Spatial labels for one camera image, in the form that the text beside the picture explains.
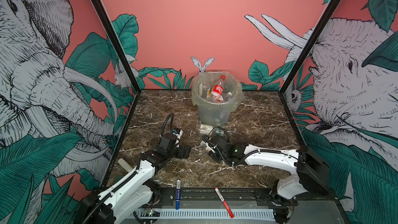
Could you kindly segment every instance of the rabbit illustration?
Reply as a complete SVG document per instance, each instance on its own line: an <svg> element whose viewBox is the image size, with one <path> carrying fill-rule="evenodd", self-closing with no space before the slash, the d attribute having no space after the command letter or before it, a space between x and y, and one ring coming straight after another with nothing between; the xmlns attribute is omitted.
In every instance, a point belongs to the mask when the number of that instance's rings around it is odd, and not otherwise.
<svg viewBox="0 0 398 224"><path fill-rule="evenodd" d="M205 64L202 67L202 64L196 57L191 56L191 59L193 64L199 68L199 74L205 73L206 67L209 66L212 62L214 62L214 57L210 57L209 59L206 60Z"/></svg>

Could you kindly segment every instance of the bottle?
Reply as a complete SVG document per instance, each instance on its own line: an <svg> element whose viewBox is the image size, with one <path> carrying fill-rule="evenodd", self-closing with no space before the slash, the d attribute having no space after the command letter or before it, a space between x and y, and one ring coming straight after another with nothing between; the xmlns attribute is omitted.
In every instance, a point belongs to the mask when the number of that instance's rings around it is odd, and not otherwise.
<svg viewBox="0 0 398 224"><path fill-rule="evenodd" d="M211 91L211 100L216 103L219 101L222 91L224 90L224 81L226 77L222 75L220 79L214 84L213 90Z"/></svg>
<svg viewBox="0 0 398 224"><path fill-rule="evenodd" d="M224 101L229 101L232 99L232 93L228 92L228 93L222 93L221 97L224 99Z"/></svg>

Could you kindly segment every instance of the marble tabletop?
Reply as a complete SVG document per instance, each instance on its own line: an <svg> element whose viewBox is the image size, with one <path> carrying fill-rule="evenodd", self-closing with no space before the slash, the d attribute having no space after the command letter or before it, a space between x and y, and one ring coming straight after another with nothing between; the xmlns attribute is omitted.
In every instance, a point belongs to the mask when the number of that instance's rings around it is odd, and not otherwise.
<svg viewBox="0 0 398 224"><path fill-rule="evenodd" d="M243 103L223 126L231 142L284 150L299 147L276 92L244 92L244 96ZM115 177L127 174L117 160L123 158L134 167L136 157L156 143L164 120L172 112L174 126L183 130L181 144L190 145L192 150L188 159L172 159L152 178L162 187L175 187L177 179L182 187L272 187L276 179L289 175L266 166L231 168L224 162L217 164L200 146L200 120L191 92L149 90L141 92L107 186L113 184Z"/></svg>

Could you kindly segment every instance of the trash can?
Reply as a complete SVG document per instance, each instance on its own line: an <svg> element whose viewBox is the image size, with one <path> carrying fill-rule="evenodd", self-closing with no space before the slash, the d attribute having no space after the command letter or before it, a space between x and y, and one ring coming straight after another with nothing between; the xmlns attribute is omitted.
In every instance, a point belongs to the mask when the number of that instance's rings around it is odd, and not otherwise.
<svg viewBox="0 0 398 224"><path fill-rule="evenodd" d="M200 97L199 86L202 82L209 82L213 85L224 75L223 93L231 92L232 99L222 103L212 103ZM207 72L193 78L192 82L192 103L198 106L199 119L202 123L213 127L223 126L228 121L231 112L235 111L244 99L241 83L228 72Z"/></svg>

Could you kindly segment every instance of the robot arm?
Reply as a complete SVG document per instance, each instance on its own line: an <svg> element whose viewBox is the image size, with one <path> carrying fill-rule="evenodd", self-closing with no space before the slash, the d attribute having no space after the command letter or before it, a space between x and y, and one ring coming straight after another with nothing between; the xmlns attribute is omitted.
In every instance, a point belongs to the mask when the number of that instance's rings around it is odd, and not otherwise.
<svg viewBox="0 0 398 224"><path fill-rule="evenodd" d="M289 200L307 191L319 195L330 192L329 166L309 147L275 150L245 143L231 144L220 136L205 136L201 145L217 163L224 161L234 167L240 164L262 165L290 172L291 175L279 180L269 193L276 202Z"/></svg>

